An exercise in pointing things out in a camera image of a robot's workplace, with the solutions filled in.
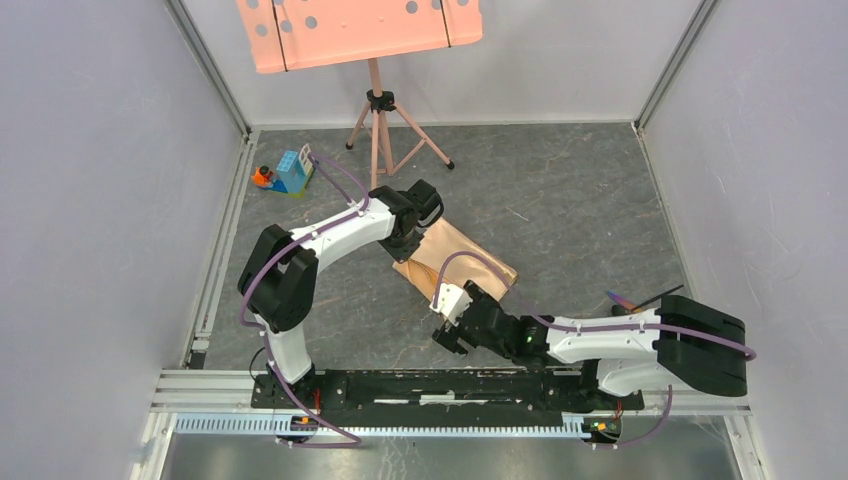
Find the peach satin napkin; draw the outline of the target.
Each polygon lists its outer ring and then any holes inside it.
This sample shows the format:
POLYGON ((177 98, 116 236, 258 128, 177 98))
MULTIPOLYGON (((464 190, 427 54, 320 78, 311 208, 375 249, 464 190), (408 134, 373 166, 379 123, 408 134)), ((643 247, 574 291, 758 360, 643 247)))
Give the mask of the peach satin napkin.
POLYGON ((444 218, 424 232, 419 248, 408 260, 394 262, 392 268, 428 301, 432 301, 444 262, 450 255, 460 251, 474 253, 486 262, 474 256, 457 256, 445 270, 442 279, 444 283, 463 286, 472 280, 495 300, 500 300, 508 290, 502 279, 509 286, 516 282, 518 274, 514 268, 486 251, 444 218))

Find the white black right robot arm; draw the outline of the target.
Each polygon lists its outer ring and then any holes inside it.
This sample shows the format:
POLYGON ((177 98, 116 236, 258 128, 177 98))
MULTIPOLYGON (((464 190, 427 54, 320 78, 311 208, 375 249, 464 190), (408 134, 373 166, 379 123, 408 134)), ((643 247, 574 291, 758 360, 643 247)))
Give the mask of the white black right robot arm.
POLYGON ((528 369, 582 364, 580 400, 602 408, 615 397, 665 387, 738 398, 755 357, 742 320, 667 295, 656 308, 594 319, 508 314, 473 282, 443 283, 430 308, 444 319, 434 340, 464 355, 483 347, 528 369))

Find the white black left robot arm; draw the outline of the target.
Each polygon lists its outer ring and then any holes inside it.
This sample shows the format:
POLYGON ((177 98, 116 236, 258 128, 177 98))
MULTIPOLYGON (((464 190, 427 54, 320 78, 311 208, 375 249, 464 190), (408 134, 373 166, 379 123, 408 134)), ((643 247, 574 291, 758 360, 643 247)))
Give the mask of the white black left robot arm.
POLYGON ((261 232, 237 283, 242 296, 238 319, 260 334, 277 381, 275 392, 288 406, 302 407, 314 394, 315 366, 303 322, 312 310, 319 274, 372 243, 402 263, 443 212, 436 188, 418 180, 406 190, 377 187, 344 211, 306 227, 286 230, 272 224, 261 232))

